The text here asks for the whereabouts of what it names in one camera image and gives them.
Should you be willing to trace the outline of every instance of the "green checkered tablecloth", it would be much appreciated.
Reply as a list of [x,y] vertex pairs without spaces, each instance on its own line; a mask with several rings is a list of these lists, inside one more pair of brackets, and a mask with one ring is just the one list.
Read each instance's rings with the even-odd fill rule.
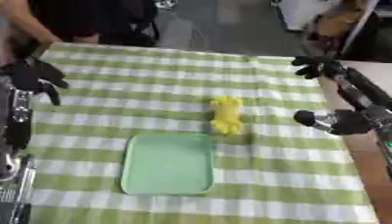
[[[35,104],[31,224],[377,223],[341,140],[292,120],[298,109],[326,112],[326,102],[288,58],[56,44],[43,59],[71,88],[61,107],[44,95]],[[240,135],[210,131],[208,101],[216,95],[242,98]],[[213,137],[214,188],[199,196],[124,194],[126,141],[178,131]]]

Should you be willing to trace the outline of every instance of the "tablecloth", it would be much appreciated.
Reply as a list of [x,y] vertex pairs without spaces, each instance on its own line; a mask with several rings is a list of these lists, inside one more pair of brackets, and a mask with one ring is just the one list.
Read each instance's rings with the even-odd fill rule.
[[[377,222],[341,140],[293,121],[298,109],[326,112],[326,100],[289,58],[55,44],[42,59],[70,88],[60,107],[44,95],[35,103],[31,224]],[[217,95],[242,99],[241,134],[211,131]],[[151,132],[211,135],[213,189],[124,194],[125,144]]]

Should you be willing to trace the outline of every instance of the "green tray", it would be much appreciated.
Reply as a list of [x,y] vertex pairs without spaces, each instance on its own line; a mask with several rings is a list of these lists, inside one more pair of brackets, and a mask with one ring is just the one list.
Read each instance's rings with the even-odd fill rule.
[[127,194],[187,195],[214,184],[214,143],[202,134],[142,134],[128,142],[121,187]]

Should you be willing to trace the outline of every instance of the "yellow plush toy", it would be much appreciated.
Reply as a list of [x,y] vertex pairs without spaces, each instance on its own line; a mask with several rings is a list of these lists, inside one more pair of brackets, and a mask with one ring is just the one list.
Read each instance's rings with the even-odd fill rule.
[[238,115],[241,100],[222,95],[213,98],[210,103],[215,112],[215,117],[211,121],[213,127],[223,134],[238,134],[243,126]]

